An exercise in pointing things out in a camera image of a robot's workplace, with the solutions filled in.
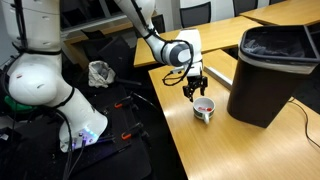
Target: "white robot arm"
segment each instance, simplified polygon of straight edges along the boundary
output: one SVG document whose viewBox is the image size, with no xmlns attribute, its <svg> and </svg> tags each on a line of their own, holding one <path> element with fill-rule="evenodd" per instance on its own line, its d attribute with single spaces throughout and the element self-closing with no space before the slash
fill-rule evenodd
<svg viewBox="0 0 320 180">
<path fill-rule="evenodd" d="M 63 123 L 59 133 L 63 152 L 71 150 L 71 142 L 74 149 L 81 148 L 84 139 L 86 146 L 96 143 L 108 120 L 61 76 L 59 0 L 1 2 L 8 34 L 20 53 L 11 69 L 9 95 L 22 104 L 53 107 L 64 114 L 68 123 Z M 204 94 L 207 81 L 202 76 L 199 32 L 185 29 L 176 40 L 163 40 L 151 22 L 154 0 L 115 2 L 144 37 L 156 61 L 185 71 L 185 96 L 192 101 L 198 87 Z"/>
<path fill-rule="evenodd" d="M 207 78 L 202 76 L 201 39 L 197 29 L 182 29 L 175 40 L 162 39 L 155 30 L 151 17 L 155 8 L 155 0 L 114 0 L 131 20 L 136 29 L 149 45 L 154 59 L 162 64 L 178 67 L 172 72 L 184 70 L 188 85 L 183 87 L 184 95 L 193 101 L 194 91 L 200 87 L 201 94 L 207 87 Z"/>
</svg>

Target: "trash can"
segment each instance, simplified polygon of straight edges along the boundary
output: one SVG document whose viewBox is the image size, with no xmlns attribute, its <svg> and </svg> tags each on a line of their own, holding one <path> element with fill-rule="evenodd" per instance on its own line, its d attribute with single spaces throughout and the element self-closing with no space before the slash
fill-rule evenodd
<svg viewBox="0 0 320 180">
<path fill-rule="evenodd" d="M 303 25 L 249 29 L 238 57 L 227 111 L 237 120 L 263 128 L 320 62 Z"/>
</svg>

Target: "cup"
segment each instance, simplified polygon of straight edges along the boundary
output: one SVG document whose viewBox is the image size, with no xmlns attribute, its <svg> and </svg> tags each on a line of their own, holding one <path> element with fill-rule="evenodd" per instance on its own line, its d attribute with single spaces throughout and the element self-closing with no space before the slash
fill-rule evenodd
<svg viewBox="0 0 320 180">
<path fill-rule="evenodd" d="M 206 124 L 209 124 L 214 109 L 215 103 L 210 98 L 199 97 L 193 102 L 194 116 L 198 119 L 202 119 Z"/>
</svg>

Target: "black chair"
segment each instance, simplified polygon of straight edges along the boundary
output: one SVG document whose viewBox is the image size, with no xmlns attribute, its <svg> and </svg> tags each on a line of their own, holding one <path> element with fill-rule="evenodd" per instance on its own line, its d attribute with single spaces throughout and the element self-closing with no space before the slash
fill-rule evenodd
<svg viewBox="0 0 320 180">
<path fill-rule="evenodd" d="M 83 34 L 85 34 L 88 37 L 88 39 L 103 39 L 103 38 L 106 38 L 104 36 L 104 34 L 100 30 L 96 30 L 96 31 L 84 31 L 84 30 L 81 30 L 81 32 Z"/>
<path fill-rule="evenodd" d="M 209 23 L 211 21 L 211 1 L 187 8 L 180 8 L 183 28 Z"/>
<path fill-rule="evenodd" d="M 129 45 L 121 36 L 114 38 L 110 43 L 100 49 L 98 54 L 116 73 L 116 82 L 141 85 L 140 82 L 129 80 L 133 71 L 134 58 Z"/>
<path fill-rule="evenodd" d="M 320 30 L 311 32 L 310 34 L 318 52 L 320 52 Z"/>
<path fill-rule="evenodd" d="M 166 32 L 166 26 L 164 24 L 164 18 L 163 18 L 162 14 L 152 16 L 151 21 L 152 21 L 154 28 L 157 30 L 158 33 Z M 134 31 L 135 31 L 137 38 L 142 37 L 140 35 L 140 32 L 136 28 L 134 28 Z"/>
<path fill-rule="evenodd" d="M 101 60 L 99 50 L 112 41 L 112 38 L 88 39 L 81 42 L 84 54 L 90 62 Z"/>
<path fill-rule="evenodd" d="M 83 34 L 88 37 L 88 40 L 81 42 L 84 54 L 90 62 L 101 60 L 98 51 L 105 47 L 108 43 L 112 41 L 112 37 L 106 37 L 100 30 L 96 31 L 84 31 L 81 30 Z"/>
<path fill-rule="evenodd" d="M 234 16 L 239 16 L 240 13 L 257 9 L 258 0 L 233 0 Z"/>
<path fill-rule="evenodd" d="M 62 15 L 67 19 L 67 21 L 71 26 L 82 24 L 87 20 L 85 15 L 78 8 L 70 11 L 62 12 Z"/>
<path fill-rule="evenodd" d="M 282 1 L 284 1 L 284 0 L 270 0 L 269 1 L 269 5 L 276 4 L 276 3 L 279 3 L 279 2 L 282 2 Z"/>
</svg>

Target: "wire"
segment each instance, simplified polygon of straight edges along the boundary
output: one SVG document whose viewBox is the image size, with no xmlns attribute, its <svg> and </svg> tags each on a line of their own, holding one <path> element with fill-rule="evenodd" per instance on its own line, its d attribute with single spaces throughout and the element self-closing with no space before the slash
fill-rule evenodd
<svg viewBox="0 0 320 180">
<path fill-rule="evenodd" d="M 161 49 L 161 52 L 160 52 L 160 54 L 161 54 L 161 61 L 162 61 L 163 64 L 169 64 L 168 62 L 165 62 L 165 60 L 164 60 L 164 58 L 163 58 L 163 50 L 164 50 L 164 48 L 166 47 L 167 44 L 169 44 L 169 43 L 175 43 L 175 42 L 183 42 L 183 43 L 185 43 L 185 44 L 188 46 L 188 48 L 189 48 L 189 50 L 190 50 L 190 63 L 189 63 L 189 65 L 188 65 L 187 69 L 185 70 L 184 74 L 183 74 L 182 76 L 180 76 L 180 77 L 167 78 L 169 75 L 172 74 L 172 73 L 170 72 L 170 73 L 168 73 L 168 74 L 162 79 L 163 84 L 166 85 L 166 86 L 174 86 L 174 85 L 178 84 L 179 82 L 183 81 L 183 79 L 187 76 L 187 74 L 188 74 L 188 72 L 189 72 L 189 70 L 191 69 L 192 64 L 193 64 L 193 56 L 194 56 L 193 47 L 190 45 L 190 43 L 189 43 L 188 41 L 185 41 L 185 40 L 178 40 L 178 39 L 176 39 L 176 40 L 167 41 L 167 40 L 162 39 L 160 36 L 158 36 L 158 34 L 155 33 L 155 32 L 156 32 L 156 31 L 155 31 L 155 28 L 150 29 L 150 28 L 148 27 L 149 25 L 146 23 L 143 15 L 142 15 L 142 13 L 141 13 L 141 7 L 138 6 L 138 4 L 135 2 L 135 0 L 131 0 L 131 3 L 132 3 L 132 5 L 133 5 L 134 9 L 136 10 L 136 13 L 137 13 L 137 15 L 138 15 L 138 17 L 139 17 L 142 25 L 143 25 L 144 28 L 145 28 L 146 30 L 148 30 L 148 32 L 149 32 L 149 34 L 148 34 L 146 37 L 143 37 L 143 38 L 144 38 L 144 39 L 148 39 L 150 36 L 154 36 L 154 37 L 156 37 L 157 39 L 159 39 L 160 41 L 163 41 L 163 42 L 165 43 L 165 44 L 163 45 L 162 49 Z M 176 81 L 176 82 L 174 82 L 174 83 L 171 83 L 171 84 L 168 84 L 168 83 L 166 82 L 167 80 L 175 80 L 175 79 L 179 79 L 179 80 Z"/>
<path fill-rule="evenodd" d="M 14 0 L 15 12 L 16 12 L 16 21 L 20 35 L 20 42 L 23 49 L 28 49 L 28 40 L 26 33 L 26 26 L 23 14 L 22 0 Z"/>
<path fill-rule="evenodd" d="M 131 92 L 131 94 L 135 95 L 136 97 L 144 100 L 145 102 L 147 102 L 148 104 L 150 104 L 154 109 L 156 109 L 158 112 L 161 112 L 156 105 L 154 105 L 151 101 L 149 101 L 148 99 L 142 97 L 141 95 L 135 93 L 135 92 Z"/>
<path fill-rule="evenodd" d="M 71 135 L 71 127 L 68 121 L 68 118 L 58 109 L 56 109 L 56 113 L 66 122 L 68 127 L 68 133 L 69 133 L 69 145 L 68 145 L 68 158 L 67 162 L 65 164 L 64 172 L 63 172 L 63 180 L 68 179 L 69 170 L 71 166 L 71 160 L 72 160 L 72 135 Z"/>
<path fill-rule="evenodd" d="M 11 142 L 13 142 L 13 135 L 14 135 L 13 132 L 16 124 L 16 118 L 17 118 L 17 102 L 15 102 L 15 111 L 14 111 L 13 121 L 12 121 Z"/>
<path fill-rule="evenodd" d="M 13 65 L 13 63 L 14 63 L 18 58 L 20 58 L 22 55 L 23 55 L 23 53 L 19 54 L 17 57 L 11 56 L 12 61 L 11 61 L 8 65 L 5 65 L 5 66 L 3 67 L 3 72 L 2 72 L 2 75 L 1 75 L 1 79 L 0 79 L 0 81 L 1 81 L 1 87 L 2 87 L 3 91 L 4 91 L 10 98 L 12 98 L 12 97 L 11 97 L 11 95 L 10 95 L 10 93 L 9 93 L 9 90 L 7 89 L 7 86 L 6 86 L 6 75 L 7 75 L 8 71 L 9 71 L 10 67 Z"/>
<path fill-rule="evenodd" d="M 0 65 L 0 68 L 5 66 L 5 64 L 8 63 L 8 61 L 10 61 L 13 57 L 11 56 L 9 59 L 7 59 L 6 61 L 4 61 L 1 65 Z"/>
<path fill-rule="evenodd" d="M 309 141 L 311 141 L 314 145 L 316 145 L 318 148 L 320 148 L 320 145 L 317 144 L 315 141 L 313 141 L 313 140 L 309 137 L 309 135 L 308 135 L 309 118 L 308 118 L 307 112 L 306 112 L 306 111 L 303 109 L 303 107 L 301 107 L 299 104 L 293 102 L 293 100 L 295 100 L 295 98 L 293 98 L 292 100 L 289 100 L 288 102 L 289 102 L 289 103 L 292 103 L 292 104 L 294 104 L 294 105 L 296 105 L 296 106 L 298 106 L 298 107 L 303 111 L 304 115 L 306 116 L 305 134 L 306 134 L 307 139 L 308 139 Z"/>
<path fill-rule="evenodd" d="M 69 177 L 70 177 L 70 175 L 71 175 L 74 167 L 77 165 L 77 163 L 78 163 L 78 161 L 79 161 L 79 159 L 80 159 L 80 157 L 81 157 L 81 155 L 82 155 L 82 153 L 83 153 L 84 147 L 86 146 L 86 141 L 87 141 L 86 139 L 87 139 L 86 137 L 83 137 L 83 138 L 82 138 L 82 145 L 81 145 L 80 154 L 79 154 L 78 158 L 76 159 L 76 161 L 74 162 L 72 168 L 70 169 L 67 179 L 69 179 Z"/>
</svg>

